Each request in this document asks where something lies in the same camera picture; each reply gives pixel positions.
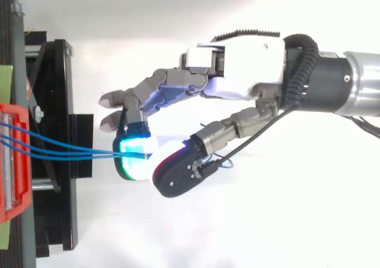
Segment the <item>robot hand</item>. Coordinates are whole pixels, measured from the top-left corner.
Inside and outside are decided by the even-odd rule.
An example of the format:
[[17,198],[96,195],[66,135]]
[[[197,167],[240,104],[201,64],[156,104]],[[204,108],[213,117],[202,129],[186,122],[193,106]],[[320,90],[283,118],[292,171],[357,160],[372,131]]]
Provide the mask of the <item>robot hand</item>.
[[[136,86],[104,94],[100,105],[114,109],[101,123],[114,131],[115,167],[129,181],[149,179],[165,197],[191,190],[231,154],[219,151],[237,138],[253,141],[281,114],[285,42],[277,34],[237,32],[189,48],[174,68],[160,68]],[[185,141],[157,146],[148,118],[186,99],[253,101],[255,105],[211,122]]]

